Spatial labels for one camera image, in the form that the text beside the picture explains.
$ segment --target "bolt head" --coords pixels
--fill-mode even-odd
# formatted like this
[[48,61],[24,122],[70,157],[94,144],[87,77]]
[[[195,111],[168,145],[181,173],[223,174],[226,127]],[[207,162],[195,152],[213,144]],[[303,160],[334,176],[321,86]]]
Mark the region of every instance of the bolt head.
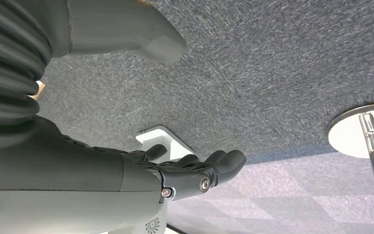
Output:
[[200,191],[205,193],[210,188],[210,179],[208,177],[203,177],[200,181]]
[[163,197],[170,197],[171,194],[172,194],[172,190],[169,189],[169,188],[163,188],[161,190],[161,196],[163,196]]

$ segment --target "white mounting bracket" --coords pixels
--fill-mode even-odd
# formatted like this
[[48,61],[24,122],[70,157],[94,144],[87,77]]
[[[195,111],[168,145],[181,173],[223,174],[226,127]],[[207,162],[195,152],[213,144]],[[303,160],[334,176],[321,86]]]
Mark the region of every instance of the white mounting bracket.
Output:
[[194,151],[176,137],[170,130],[162,125],[143,131],[135,137],[141,144],[141,150],[147,151],[156,144],[162,144],[167,149],[167,153],[156,160],[154,163],[176,160]]

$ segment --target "round white base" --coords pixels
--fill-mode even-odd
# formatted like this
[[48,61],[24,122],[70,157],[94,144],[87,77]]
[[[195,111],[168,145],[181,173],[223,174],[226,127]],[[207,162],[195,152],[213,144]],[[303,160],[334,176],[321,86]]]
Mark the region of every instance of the round white base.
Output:
[[343,113],[332,121],[329,128],[329,143],[337,151],[360,158],[369,158],[368,148],[359,115],[374,113],[374,105],[368,105]]

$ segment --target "prosthetic hand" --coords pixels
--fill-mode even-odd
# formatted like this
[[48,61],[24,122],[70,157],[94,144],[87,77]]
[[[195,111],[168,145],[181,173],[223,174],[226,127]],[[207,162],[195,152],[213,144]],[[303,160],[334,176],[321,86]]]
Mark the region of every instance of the prosthetic hand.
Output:
[[242,168],[239,151],[154,164],[157,146],[91,148],[36,116],[52,57],[131,50],[163,64],[185,42],[137,0],[0,0],[0,234],[97,234],[148,221],[165,199],[206,193]]

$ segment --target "fabric surface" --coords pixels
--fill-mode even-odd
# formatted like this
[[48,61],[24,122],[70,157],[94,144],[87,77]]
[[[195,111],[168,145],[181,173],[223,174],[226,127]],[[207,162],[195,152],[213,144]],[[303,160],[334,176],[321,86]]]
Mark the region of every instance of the fabric surface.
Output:
[[240,149],[256,163],[331,152],[329,122],[374,102],[374,0],[153,4],[188,43],[179,63],[55,58],[39,114],[90,145],[136,150],[162,124],[201,158]]
[[169,203],[168,223],[188,234],[374,234],[371,163],[332,153],[246,165]]

